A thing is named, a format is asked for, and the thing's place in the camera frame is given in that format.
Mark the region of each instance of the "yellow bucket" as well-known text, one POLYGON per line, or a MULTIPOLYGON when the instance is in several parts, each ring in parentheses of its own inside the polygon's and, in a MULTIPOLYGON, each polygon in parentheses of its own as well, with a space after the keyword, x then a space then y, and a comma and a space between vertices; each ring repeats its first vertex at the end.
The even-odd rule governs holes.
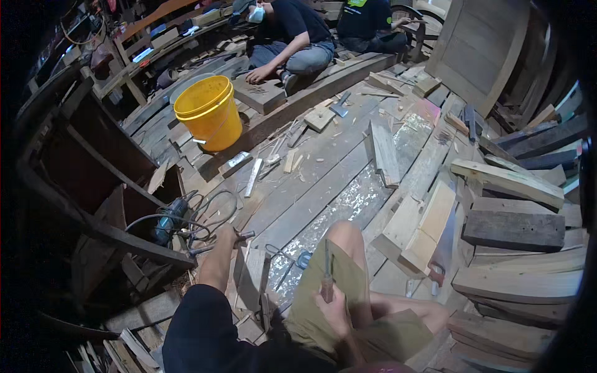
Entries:
POLYGON ((206 141, 201 147, 209 152, 222 151, 241 136, 242 124, 234 102, 234 87, 225 76, 213 76, 190 86, 174 103, 174 112, 195 139, 206 141), (213 78, 227 81, 227 85, 219 85, 224 87, 223 91, 217 91, 214 84, 207 82, 213 78), (200 105, 194 110, 188 103, 193 99, 200 105))
POLYGON ((211 76, 187 88, 174 102, 177 116, 190 117, 219 102, 232 89, 225 76, 211 76))

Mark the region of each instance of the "wooden floor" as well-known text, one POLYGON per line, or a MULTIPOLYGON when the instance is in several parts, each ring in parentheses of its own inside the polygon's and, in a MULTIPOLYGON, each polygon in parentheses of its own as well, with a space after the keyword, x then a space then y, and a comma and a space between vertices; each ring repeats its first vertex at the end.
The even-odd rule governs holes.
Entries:
MULTIPOLYGON (((406 68, 396 65, 381 73, 393 75, 395 69, 406 68)), ((402 74, 423 79, 426 75, 423 68, 422 64, 410 67, 402 74)), ((256 232, 251 247, 267 249, 272 254, 280 249, 285 254, 273 256, 267 282, 269 299, 283 315, 287 315, 292 305, 294 289, 302 275, 294 260, 304 251, 312 252, 327 228, 337 220, 350 220, 363 231, 371 290, 404 296, 412 274, 405 273, 388 260, 371 245, 371 241, 385 228, 393 215, 392 210, 406 193, 425 201, 428 191, 438 180, 446 182, 456 191, 458 204, 450 217, 449 227, 452 228, 446 229, 453 232, 453 237, 449 238, 451 244, 444 245, 434 255, 434 259, 445 267, 445 285, 439 289, 437 296, 432 296, 430 279, 415 279, 413 298, 436 300, 452 313, 461 310, 468 302, 466 297, 452 289, 450 282, 458 268, 467 265, 472 258, 473 246, 461 240, 460 233, 470 204, 481 195, 481 186, 465 185, 464 180, 450 173, 445 165, 455 158, 480 161, 482 153, 465 135, 444 121, 444 115, 449 110, 458 115, 464 105, 462 99, 446 90, 437 107, 429 100, 415 96, 411 92, 412 86, 403 85, 401 88, 406 95, 394 98, 362 94, 387 93, 372 87, 366 80, 349 87, 346 90, 351 92, 346 104, 348 114, 344 118, 336 116, 321 133, 307 128, 295 147, 294 159, 302 156, 301 163, 290 174, 283 172, 284 158, 290 150, 287 145, 289 135, 285 131, 293 121, 279 124, 280 131, 268 136, 250 151, 254 158, 266 159, 281 142, 277 151, 282 157, 281 165, 257 183, 250 199, 241 196, 253 161, 226 179, 217 174, 206 180, 202 176, 205 170, 199 173, 198 169, 211 156, 196 149, 185 131, 178 133, 171 130, 177 125, 171 112, 158 113, 153 123, 150 126, 145 124, 141 128, 143 132, 139 131, 133 138, 160 163, 178 164, 187 192, 198 189, 208 198, 221 190, 236 193, 237 201, 226 194, 218 195, 204 215, 206 222, 227 216, 235 202, 238 210, 231 219, 232 224, 243 214, 243 209, 254 210, 249 211, 252 216, 244 228, 245 231, 256 232), (400 170, 402 181, 397 190, 385 188, 375 173, 368 136, 371 118, 381 118, 392 127, 399 164, 403 167, 400 170)), ((337 100, 340 94, 332 98, 337 100)), ((434 101, 438 103, 438 98, 434 97, 434 101)), ((238 106, 249 120, 260 116, 242 103, 238 106)), ((309 111, 298 115, 296 120, 301 121, 309 111)), ((483 136, 497 138, 501 135, 499 126, 491 128, 485 125, 483 136)), ((202 258, 198 257, 199 265, 201 262, 202 258)), ((440 346, 449 343, 448 337, 449 332, 440 333, 408 364, 422 371, 440 346)))

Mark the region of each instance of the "bucket handle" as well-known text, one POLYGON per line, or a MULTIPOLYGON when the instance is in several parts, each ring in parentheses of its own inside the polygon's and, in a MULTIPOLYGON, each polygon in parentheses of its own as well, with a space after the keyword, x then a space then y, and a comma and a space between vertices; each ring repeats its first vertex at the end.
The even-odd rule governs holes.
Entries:
POLYGON ((218 128, 216 128, 216 130, 210 135, 210 137, 205 140, 205 144, 207 144, 208 142, 210 142, 210 140, 218 133, 218 131, 220 130, 220 128, 222 128, 222 126, 224 125, 224 123, 226 123, 226 121, 228 120, 228 116, 230 116, 230 110, 232 108, 232 106, 230 105, 230 101, 232 100, 232 97, 228 99, 228 111, 226 113, 226 117, 224 118, 224 120, 222 121, 222 123, 220 123, 220 125, 218 126, 218 128))

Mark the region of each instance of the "black t-shirt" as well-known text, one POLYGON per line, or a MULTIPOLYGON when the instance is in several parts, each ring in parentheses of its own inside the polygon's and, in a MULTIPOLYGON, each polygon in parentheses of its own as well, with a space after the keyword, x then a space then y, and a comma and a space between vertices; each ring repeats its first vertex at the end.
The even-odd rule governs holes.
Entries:
POLYGON ((221 291, 191 286, 177 308, 162 347, 164 371, 184 372, 337 372, 337 368, 297 344, 238 341, 232 310, 221 291))
POLYGON ((339 38, 372 39, 377 30, 389 30, 392 11, 386 0, 349 0, 338 21, 339 38))
POLYGON ((324 20, 311 7, 298 0, 274 0, 271 2, 275 24, 271 24, 267 17, 260 25, 262 36, 281 39, 290 43, 297 35, 308 31, 311 43, 331 40, 331 34, 324 20))

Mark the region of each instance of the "chisel handle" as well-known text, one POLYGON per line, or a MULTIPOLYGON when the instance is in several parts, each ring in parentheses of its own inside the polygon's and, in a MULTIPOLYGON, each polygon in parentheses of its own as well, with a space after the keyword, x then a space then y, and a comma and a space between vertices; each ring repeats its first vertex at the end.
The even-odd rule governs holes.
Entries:
POLYGON ((334 279, 329 273, 326 273, 323 280, 321 280, 320 294, 326 303, 331 303, 334 298, 334 279))

